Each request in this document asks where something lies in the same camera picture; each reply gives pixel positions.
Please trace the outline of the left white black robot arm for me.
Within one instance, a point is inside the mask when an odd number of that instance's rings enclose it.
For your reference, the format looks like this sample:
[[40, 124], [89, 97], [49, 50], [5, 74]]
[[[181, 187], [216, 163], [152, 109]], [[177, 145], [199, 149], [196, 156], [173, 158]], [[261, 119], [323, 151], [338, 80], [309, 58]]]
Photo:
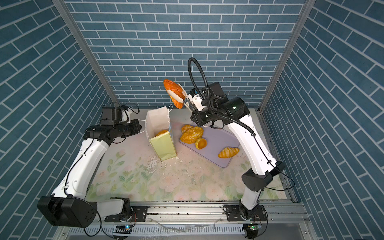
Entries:
[[111, 199], [99, 203], [85, 200], [100, 161], [115, 138], [136, 135], [142, 129], [138, 120], [112, 126], [90, 126], [81, 149], [68, 173], [48, 197], [41, 197], [37, 207], [53, 226], [86, 228], [96, 218], [117, 222], [132, 219], [129, 199]]

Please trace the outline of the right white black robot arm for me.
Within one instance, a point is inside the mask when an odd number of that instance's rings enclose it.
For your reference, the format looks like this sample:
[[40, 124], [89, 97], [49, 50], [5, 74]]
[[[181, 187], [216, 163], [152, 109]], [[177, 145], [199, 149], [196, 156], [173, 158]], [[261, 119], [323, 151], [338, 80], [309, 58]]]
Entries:
[[189, 93], [173, 81], [164, 80], [163, 84], [177, 108], [191, 111], [191, 120], [197, 126], [222, 121], [236, 136], [251, 163], [242, 175], [246, 187], [237, 213], [244, 220], [262, 217], [260, 194], [286, 165], [277, 161], [261, 140], [245, 102], [241, 98], [229, 100], [218, 82], [200, 90], [193, 88]]

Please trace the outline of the white green paper bag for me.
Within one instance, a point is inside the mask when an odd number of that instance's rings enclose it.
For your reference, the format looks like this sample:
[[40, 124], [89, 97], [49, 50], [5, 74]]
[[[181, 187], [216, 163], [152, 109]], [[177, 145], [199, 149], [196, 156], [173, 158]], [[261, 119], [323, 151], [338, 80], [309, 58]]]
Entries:
[[169, 105], [157, 109], [144, 110], [144, 134], [152, 150], [161, 161], [177, 156], [170, 118], [172, 108]]

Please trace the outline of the yellow orange round bun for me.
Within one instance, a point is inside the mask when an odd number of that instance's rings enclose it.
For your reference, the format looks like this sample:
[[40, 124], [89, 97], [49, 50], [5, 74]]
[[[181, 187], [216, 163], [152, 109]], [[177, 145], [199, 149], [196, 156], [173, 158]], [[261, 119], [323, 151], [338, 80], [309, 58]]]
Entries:
[[196, 149], [198, 149], [198, 150], [202, 150], [202, 149], [204, 149], [204, 148], [207, 146], [207, 144], [208, 144], [208, 142], [207, 142], [206, 139], [204, 139], [204, 138], [199, 138], [199, 139], [197, 139], [196, 142], [195, 142], [195, 147], [196, 147]]

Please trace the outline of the reddish brown croissant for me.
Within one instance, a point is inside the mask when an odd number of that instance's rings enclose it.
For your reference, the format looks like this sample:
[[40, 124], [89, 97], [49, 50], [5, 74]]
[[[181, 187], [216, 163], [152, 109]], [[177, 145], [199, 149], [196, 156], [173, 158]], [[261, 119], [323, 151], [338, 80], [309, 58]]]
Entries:
[[[168, 80], [168, 79], [165, 79], [163, 81], [163, 84], [164, 84], [164, 87], [167, 90], [172, 90], [174, 93], [178, 94], [178, 84], [176, 84], [175, 82], [171, 81], [171, 80]], [[174, 98], [171, 97], [171, 100], [172, 102], [174, 103], [175, 107], [178, 108], [178, 109], [182, 109], [183, 108], [183, 103], [178, 103]]]

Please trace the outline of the striped golden croissant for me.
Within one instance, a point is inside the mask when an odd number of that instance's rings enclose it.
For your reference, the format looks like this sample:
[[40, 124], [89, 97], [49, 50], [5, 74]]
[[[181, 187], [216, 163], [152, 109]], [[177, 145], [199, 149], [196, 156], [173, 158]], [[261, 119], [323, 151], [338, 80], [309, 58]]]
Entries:
[[239, 151], [239, 148], [226, 147], [219, 152], [218, 157], [221, 159], [229, 159], [237, 155]]

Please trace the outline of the round orange pancake stack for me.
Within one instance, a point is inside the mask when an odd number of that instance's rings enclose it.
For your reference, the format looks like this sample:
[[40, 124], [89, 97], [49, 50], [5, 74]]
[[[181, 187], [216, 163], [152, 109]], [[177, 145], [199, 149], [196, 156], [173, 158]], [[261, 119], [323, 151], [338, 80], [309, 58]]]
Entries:
[[168, 132], [169, 132], [169, 130], [162, 130], [162, 131], [160, 131], [159, 133], [156, 134], [156, 137], [161, 136], [163, 134], [167, 134]]

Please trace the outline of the sesame oval bread loaf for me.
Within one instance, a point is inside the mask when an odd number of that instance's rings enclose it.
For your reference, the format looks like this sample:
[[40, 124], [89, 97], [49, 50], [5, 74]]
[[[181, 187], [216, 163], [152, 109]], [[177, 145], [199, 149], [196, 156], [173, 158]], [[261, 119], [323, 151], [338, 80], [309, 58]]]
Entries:
[[204, 134], [204, 130], [201, 127], [193, 127], [188, 129], [180, 137], [180, 141], [186, 144], [193, 144], [197, 139], [201, 138]]

